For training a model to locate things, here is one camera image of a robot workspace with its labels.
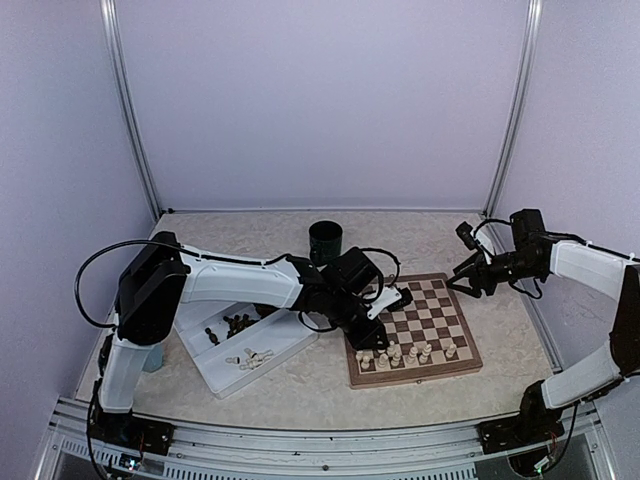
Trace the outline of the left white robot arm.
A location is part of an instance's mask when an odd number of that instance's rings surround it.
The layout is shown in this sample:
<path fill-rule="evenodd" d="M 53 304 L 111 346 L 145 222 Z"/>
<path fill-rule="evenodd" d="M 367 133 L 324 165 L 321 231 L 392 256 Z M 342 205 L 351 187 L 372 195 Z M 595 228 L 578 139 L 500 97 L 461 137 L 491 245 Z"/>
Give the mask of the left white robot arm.
<path fill-rule="evenodd" d="M 150 350 L 172 329 L 180 305 L 198 301 L 256 304 L 317 313 L 356 350 L 388 345 L 380 313 L 400 299 L 366 250 L 353 247 L 323 267 L 283 254 L 271 260 L 224 256 L 181 245 L 162 231 L 137 240 L 140 251 L 120 275 L 111 347 L 96 390 L 102 430 L 121 445 L 140 434 L 129 413 Z"/>

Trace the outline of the white plastic tray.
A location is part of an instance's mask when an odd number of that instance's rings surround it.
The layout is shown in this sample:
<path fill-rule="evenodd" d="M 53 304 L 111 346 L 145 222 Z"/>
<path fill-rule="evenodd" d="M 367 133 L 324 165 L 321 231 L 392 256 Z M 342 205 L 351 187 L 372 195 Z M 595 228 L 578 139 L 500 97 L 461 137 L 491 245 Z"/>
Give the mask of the white plastic tray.
<path fill-rule="evenodd" d="M 248 303 L 179 306 L 174 326 L 211 392 L 224 399 L 317 340 L 314 325 L 286 309 L 262 317 Z"/>

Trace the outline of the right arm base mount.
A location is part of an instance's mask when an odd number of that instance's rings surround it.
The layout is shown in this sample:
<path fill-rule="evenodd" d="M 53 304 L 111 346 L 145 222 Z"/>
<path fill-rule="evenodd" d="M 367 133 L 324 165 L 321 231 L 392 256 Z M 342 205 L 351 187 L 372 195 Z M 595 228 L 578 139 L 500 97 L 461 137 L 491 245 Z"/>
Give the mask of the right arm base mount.
<path fill-rule="evenodd" d="M 481 422 L 477 426 L 485 455 L 513 450 L 560 437 L 565 429 L 560 421 L 527 423 L 517 416 Z"/>

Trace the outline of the wooden chess board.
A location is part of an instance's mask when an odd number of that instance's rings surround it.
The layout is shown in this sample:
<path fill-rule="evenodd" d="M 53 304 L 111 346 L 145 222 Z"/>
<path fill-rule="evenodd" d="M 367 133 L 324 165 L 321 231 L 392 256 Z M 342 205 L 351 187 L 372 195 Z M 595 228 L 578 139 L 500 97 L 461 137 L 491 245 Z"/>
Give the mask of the wooden chess board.
<path fill-rule="evenodd" d="M 392 368 L 392 355 L 387 350 L 372 350 L 371 369 L 361 369 L 361 361 L 355 359 L 356 350 L 349 343 L 345 344 L 346 360 L 350 387 L 366 389 L 396 386 L 408 383 L 451 378 L 460 375 L 475 374 L 483 367 L 476 342 L 471 334 L 466 318 L 462 312 L 455 293 L 446 286 L 447 276 L 444 273 L 428 273 L 401 276 L 397 281 L 398 288 L 408 287 L 413 302 L 401 310 L 382 311 L 379 319 L 385 325 L 388 340 L 395 341 L 396 351 L 402 354 L 402 365 Z M 422 348 L 432 345 L 432 362 L 421 365 L 407 365 L 406 357 L 412 346 L 418 349 L 418 357 Z M 452 359 L 445 357 L 445 350 L 454 343 L 456 354 Z M 389 368 L 380 370 L 378 357 L 386 353 L 389 357 Z"/>

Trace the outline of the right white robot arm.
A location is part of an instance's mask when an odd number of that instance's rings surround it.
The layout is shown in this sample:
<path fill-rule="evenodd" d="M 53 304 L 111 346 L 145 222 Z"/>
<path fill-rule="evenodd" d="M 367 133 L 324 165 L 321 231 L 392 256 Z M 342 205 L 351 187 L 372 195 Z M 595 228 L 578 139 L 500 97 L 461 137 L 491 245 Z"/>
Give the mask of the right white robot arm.
<path fill-rule="evenodd" d="M 537 209 L 522 209 L 504 220 L 512 236 L 512 248 L 498 252 L 484 228 L 467 222 L 456 228 L 471 256 L 456 266 L 448 288 L 474 298 L 491 296 L 501 284 L 519 293 L 526 281 L 536 288 L 530 299 L 543 295 L 541 285 L 558 287 L 544 302 L 545 315 L 558 313 L 567 332 L 585 320 L 588 332 L 600 340 L 580 340 L 590 351 L 574 352 L 565 368 L 529 386 L 511 433 L 523 444 L 535 442 L 557 421 L 562 411 L 606 395 L 639 373 L 639 257 L 620 253 L 576 234 L 548 230 Z M 561 299 L 560 293 L 566 294 Z"/>

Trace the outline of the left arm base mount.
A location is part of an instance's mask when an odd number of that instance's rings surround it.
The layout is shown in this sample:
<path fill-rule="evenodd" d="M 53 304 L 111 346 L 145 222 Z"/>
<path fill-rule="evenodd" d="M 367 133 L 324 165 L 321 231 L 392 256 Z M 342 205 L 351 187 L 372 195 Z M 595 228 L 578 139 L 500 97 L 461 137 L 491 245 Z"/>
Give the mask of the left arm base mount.
<path fill-rule="evenodd" d="M 92 439 L 139 453 L 167 456 L 173 433 L 170 423 L 129 414 L 104 414 L 89 421 Z"/>

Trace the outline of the white chess piece tall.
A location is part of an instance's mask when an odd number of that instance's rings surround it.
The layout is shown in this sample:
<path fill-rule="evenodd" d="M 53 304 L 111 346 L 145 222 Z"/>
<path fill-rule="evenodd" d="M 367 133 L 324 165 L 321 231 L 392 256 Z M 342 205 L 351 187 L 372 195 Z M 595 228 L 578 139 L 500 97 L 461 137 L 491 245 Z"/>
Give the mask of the white chess piece tall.
<path fill-rule="evenodd" d="M 406 357 L 406 364 L 413 366 L 418 364 L 418 349 L 416 346 L 412 346 Z"/>

